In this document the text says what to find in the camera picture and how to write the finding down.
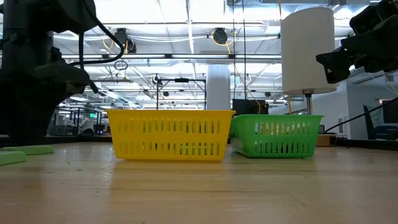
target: green sponge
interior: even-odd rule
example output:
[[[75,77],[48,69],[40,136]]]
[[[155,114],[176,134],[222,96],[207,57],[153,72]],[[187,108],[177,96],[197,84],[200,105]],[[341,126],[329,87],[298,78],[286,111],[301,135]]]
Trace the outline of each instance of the green sponge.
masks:
[[[28,156],[54,153],[54,149],[51,146],[4,147],[0,151],[24,152]]]
[[[0,152],[0,166],[25,161],[26,155],[23,152]]]

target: white wall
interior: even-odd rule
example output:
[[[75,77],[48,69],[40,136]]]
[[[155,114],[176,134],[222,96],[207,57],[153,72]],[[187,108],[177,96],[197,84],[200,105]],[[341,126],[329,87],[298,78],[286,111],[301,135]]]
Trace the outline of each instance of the white wall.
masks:
[[[379,100],[391,100],[397,96],[391,91],[385,89],[381,84],[374,86],[349,84],[347,91],[350,118],[364,113],[364,105],[374,108],[380,105]],[[352,139],[368,139],[364,116],[350,122],[349,126]]]
[[[303,110],[307,108],[306,101],[295,101],[292,102],[292,111]],[[321,124],[325,125],[328,129],[338,123],[340,117],[345,117],[348,119],[348,98],[347,98],[347,84],[346,82],[341,82],[338,84],[337,90],[332,93],[325,93],[319,95],[313,95],[312,99],[312,109],[314,115],[322,115]],[[269,114],[286,114],[289,113],[288,106],[278,106],[276,108],[271,108]],[[345,124],[343,126],[345,134],[341,136],[346,136],[350,138],[349,125]],[[330,132],[338,132],[338,128],[332,129]]]

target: desk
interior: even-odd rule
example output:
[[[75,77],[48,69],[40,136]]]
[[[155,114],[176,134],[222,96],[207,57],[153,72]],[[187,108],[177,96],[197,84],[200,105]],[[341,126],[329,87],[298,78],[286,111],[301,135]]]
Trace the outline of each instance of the desk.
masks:
[[[313,159],[131,162],[109,143],[0,167],[1,223],[397,223],[398,152],[318,148]]]

